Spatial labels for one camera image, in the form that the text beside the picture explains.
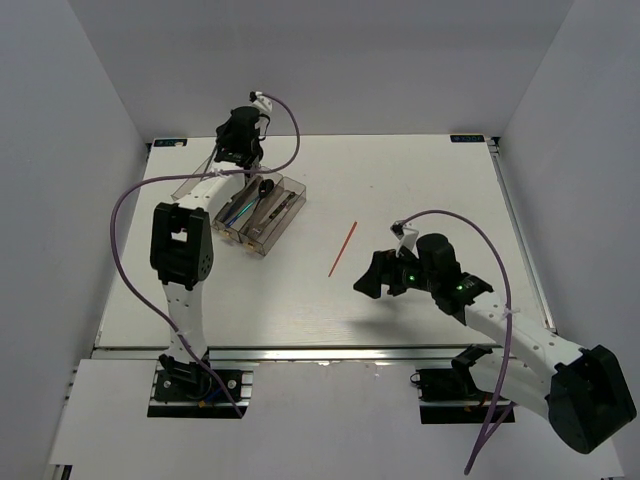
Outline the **black spoon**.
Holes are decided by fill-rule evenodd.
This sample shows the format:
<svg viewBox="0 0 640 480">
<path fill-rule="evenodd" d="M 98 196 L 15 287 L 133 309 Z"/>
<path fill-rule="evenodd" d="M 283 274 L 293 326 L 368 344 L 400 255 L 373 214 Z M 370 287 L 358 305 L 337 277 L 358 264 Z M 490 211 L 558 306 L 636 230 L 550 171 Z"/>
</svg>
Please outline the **black spoon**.
<svg viewBox="0 0 640 480">
<path fill-rule="evenodd" d="M 249 228 L 249 226 L 253 223 L 252 215 L 258 210 L 260 203 L 272 192 L 274 187 L 275 182 L 272 179 L 265 179 L 260 182 L 258 187 L 258 194 L 249 205 L 249 208 L 253 209 L 253 212 L 250 214 L 249 219 L 245 224 L 246 228 Z"/>
</svg>

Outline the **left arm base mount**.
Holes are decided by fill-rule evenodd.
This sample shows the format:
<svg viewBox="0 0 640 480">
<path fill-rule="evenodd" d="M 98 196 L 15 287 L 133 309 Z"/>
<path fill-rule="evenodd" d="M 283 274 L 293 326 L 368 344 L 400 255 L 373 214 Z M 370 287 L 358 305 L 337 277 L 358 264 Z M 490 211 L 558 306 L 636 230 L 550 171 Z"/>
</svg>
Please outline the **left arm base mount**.
<svg viewBox="0 0 640 480">
<path fill-rule="evenodd" d="M 171 376 L 160 363 L 157 363 L 147 417 L 240 420 L 249 406 L 254 372 L 243 368 L 225 367 L 216 369 L 216 372 L 241 414 L 236 412 L 220 383 L 207 373 L 193 383 Z"/>
</svg>

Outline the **blue iridescent knife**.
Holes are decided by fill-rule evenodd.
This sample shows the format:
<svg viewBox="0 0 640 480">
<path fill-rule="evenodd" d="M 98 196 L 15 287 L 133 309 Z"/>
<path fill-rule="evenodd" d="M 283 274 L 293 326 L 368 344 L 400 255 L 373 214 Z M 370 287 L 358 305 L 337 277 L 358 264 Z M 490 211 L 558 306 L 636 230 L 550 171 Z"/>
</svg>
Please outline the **blue iridescent knife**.
<svg viewBox="0 0 640 480">
<path fill-rule="evenodd" d="M 245 204 L 243 199 L 236 199 L 233 203 L 229 205 L 226 211 L 220 214 L 219 220 L 223 223 L 226 223 L 230 218 L 232 218 L 237 211 Z"/>
</svg>

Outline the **rainbow iridescent spoon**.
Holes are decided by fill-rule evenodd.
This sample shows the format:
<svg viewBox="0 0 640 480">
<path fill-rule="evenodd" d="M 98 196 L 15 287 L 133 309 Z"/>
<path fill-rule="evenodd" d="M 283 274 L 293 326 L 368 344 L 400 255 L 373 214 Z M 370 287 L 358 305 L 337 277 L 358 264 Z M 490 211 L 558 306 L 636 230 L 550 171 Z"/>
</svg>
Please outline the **rainbow iridescent spoon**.
<svg viewBox="0 0 640 480">
<path fill-rule="evenodd" d="M 225 226 L 226 226 L 227 228 L 231 227 L 231 226 L 232 226 L 232 225 L 233 225 L 233 224 L 234 224 L 234 223 L 235 223 L 239 218 L 241 218 L 245 213 L 247 213 L 247 212 L 249 211 L 249 209 L 250 209 L 250 208 L 249 208 L 249 205 L 250 205 L 250 203 L 251 203 L 253 200 L 251 200 L 251 201 L 250 201 L 250 202 L 249 202 L 245 207 L 243 207 L 243 208 L 242 208 L 242 209 L 241 209 L 241 210 L 240 210 L 240 211 L 239 211 L 239 212 L 238 212 L 234 217 L 232 217 L 230 220 L 228 220 L 228 221 L 225 223 Z"/>
</svg>

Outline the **orange chopstick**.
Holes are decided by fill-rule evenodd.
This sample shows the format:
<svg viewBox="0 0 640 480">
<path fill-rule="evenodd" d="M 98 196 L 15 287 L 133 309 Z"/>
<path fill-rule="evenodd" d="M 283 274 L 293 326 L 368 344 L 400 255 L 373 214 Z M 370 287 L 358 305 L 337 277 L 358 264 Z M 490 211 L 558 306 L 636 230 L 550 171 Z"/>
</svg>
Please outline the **orange chopstick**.
<svg viewBox="0 0 640 480">
<path fill-rule="evenodd" d="M 342 256 L 344 255 L 344 252 L 345 252 L 347 246 L 349 245 L 349 242 L 350 242 L 355 230 L 357 229 L 357 227 L 358 227 L 358 221 L 354 221 L 353 224 L 351 225 L 351 227 L 350 227 L 350 229 L 349 229 L 349 231 L 348 231 L 348 233 L 347 233 L 347 235 L 346 235 L 346 237 L 345 237 L 340 249 L 339 249 L 338 254 L 336 255 L 336 258 L 335 258 L 333 264 L 331 265 L 331 268 L 330 268 L 330 270 L 328 272 L 328 275 L 327 275 L 328 278 L 331 278 L 333 276 L 333 274 L 334 274 L 334 272 L 335 272 L 335 270 L 336 270 L 336 268 L 337 268 Z"/>
</svg>

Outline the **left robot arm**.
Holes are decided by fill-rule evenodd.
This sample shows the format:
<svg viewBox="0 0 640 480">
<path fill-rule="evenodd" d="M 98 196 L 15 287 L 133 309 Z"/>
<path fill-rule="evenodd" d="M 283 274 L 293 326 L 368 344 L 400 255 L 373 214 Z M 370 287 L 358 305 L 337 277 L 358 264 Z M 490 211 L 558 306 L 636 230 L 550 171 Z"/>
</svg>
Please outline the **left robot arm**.
<svg viewBox="0 0 640 480">
<path fill-rule="evenodd" d="M 203 176 L 175 203 L 160 203 L 153 213 L 150 264 L 158 275 L 177 328 L 160 356 L 162 367 L 177 375 L 177 387 L 199 399 L 211 387 L 211 374 L 199 366 L 208 353 L 202 324 L 202 287 L 213 262 L 212 219 L 240 193 L 263 157 L 261 130 L 270 123 L 272 102 L 257 99 L 233 109 L 216 128 L 215 147 Z"/>
</svg>

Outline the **teal chopstick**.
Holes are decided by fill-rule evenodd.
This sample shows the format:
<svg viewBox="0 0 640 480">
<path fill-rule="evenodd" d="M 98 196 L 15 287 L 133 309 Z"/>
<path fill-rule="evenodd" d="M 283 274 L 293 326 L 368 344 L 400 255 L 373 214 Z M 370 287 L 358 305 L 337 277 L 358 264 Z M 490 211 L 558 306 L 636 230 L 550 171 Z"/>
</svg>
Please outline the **teal chopstick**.
<svg viewBox="0 0 640 480">
<path fill-rule="evenodd" d="M 204 170 L 203 170 L 202 175 L 200 177 L 200 181 L 203 181 L 203 180 L 205 180 L 207 178 L 207 175 L 211 170 L 211 165 L 212 165 L 212 163 L 213 163 L 213 161 L 215 159 L 215 156 L 217 154 L 217 150 L 218 150 L 218 145 L 214 144 L 214 147 L 213 147 L 211 153 L 209 154 L 209 156 L 206 159 L 205 167 L 204 167 Z"/>
</svg>

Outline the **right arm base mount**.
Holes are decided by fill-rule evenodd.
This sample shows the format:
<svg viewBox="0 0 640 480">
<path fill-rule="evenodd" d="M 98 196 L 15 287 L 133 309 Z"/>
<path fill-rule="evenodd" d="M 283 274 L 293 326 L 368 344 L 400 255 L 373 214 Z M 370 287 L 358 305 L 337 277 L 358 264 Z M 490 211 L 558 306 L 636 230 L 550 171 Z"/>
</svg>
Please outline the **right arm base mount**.
<svg viewBox="0 0 640 480">
<path fill-rule="evenodd" d="M 481 425 L 489 411 L 491 394 L 464 383 L 453 369 L 419 369 L 410 383 L 422 425 Z"/>
</svg>

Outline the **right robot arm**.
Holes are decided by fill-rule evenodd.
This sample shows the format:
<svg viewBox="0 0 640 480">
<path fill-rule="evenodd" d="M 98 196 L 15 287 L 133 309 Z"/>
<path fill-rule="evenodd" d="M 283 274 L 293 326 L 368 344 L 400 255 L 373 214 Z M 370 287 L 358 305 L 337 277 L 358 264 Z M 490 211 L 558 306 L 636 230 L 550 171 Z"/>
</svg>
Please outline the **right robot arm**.
<svg viewBox="0 0 640 480">
<path fill-rule="evenodd" d="M 620 363 L 602 345 L 565 340 L 507 309 L 493 287 L 463 271 L 442 234 L 376 251 L 355 291 L 372 299 L 410 289 L 429 293 L 437 308 L 500 345 L 474 345 L 451 361 L 451 384 L 472 399 L 497 385 L 501 397 L 547 420 L 572 450 L 589 454 L 632 422 L 637 409 Z"/>
</svg>

